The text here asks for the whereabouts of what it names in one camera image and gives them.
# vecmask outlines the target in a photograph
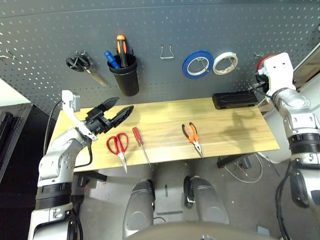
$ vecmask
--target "orange screwdriver handle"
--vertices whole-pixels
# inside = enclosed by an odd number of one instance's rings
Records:
[[[194,137],[189,135],[189,133],[186,129],[186,126],[184,124],[182,124],[182,132],[186,136],[186,138],[189,139],[189,143],[192,144],[194,142]]]
[[[132,128],[132,132],[134,134],[135,140],[137,141],[138,145],[139,146],[143,145],[144,142],[142,141],[142,137],[140,135],[138,128],[137,127]]]
[[[189,125],[193,131],[193,139],[195,141],[199,141],[199,136],[198,136],[197,129],[196,129],[195,125],[192,122],[189,122]]]
[[[127,62],[127,42],[126,38],[123,35],[116,36],[116,48],[120,56],[121,67],[128,67]]]

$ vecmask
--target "black cup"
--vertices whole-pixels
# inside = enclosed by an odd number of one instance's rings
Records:
[[[114,58],[119,66],[121,66],[120,57],[116,55]],[[128,67],[124,68],[113,68],[109,62],[107,64],[110,72],[113,73],[123,95],[131,97],[139,92],[137,61],[136,57],[131,54],[126,55],[126,61],[128,63]]]

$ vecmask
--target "gray pegboard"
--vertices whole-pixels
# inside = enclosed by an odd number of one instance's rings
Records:
[[[118,104],[210,97],[245,90],[259,59],[254,52],[288,52],[297,65],[320,40],[319,0],[3,0],[0,9],[0,55],[8,48],[16,60],[0,61],[0,78],[45,112],[62,89],[93,107],[119,96]],[[116,53],[116,36],[124,34],[138,59],[140,91],[122,95],[109,72],[105,50]],[[161,60],[172,45],[174,59]],[[231,51],[237,68],[226,75],[189,79],[184,59],[197,50],[214,57]],[[74,72],[65,58],[86,50],[103,88],[85,73]]]

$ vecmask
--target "wooden table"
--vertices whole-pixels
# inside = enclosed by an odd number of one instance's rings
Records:
[[[113,118],[123,107],[126,106],[114,106],[105,112],[105,117]],[[84,120],[89,110],[81,109],[76,116]],[[120,132],[129,137],[129,146],[125,152],[127,165],[147,164],[132,132],[133,127],[139,128],[151,163],[199,158],[193,144],[188,142],[182,132],[181,125],[185,124],[189,128],[189,122],[197,128],[204,157],[279,149],[256,106],[216,110],[211,98],[142,103],[135,104],[132,114],[117,128],[98,136],[98,141],[92,143],[92,164],[76,168],[75,171],[121,167],[120,158],[106,147],[107,139]],[[73,126],[61,111],[51,139]],[[78,155],[76,165],[88,161],[89,153],[85,148]]]

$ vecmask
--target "orange pliers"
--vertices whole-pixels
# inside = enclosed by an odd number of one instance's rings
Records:
[[[201,158],[204,158],[203,154],[202,154],[202,150],[199,144],[199,136],[197,133],[197,129],[195,127],[195,125],[192,122],[189,122],[189,125],[193,131],[193,136],[191,136],[187,129],[186,126],[184,124],[182,124],[182,132],[183,134],[189,139],[189,143],[194,145],[195,150],[199,153],[199,155],[201,156]]]

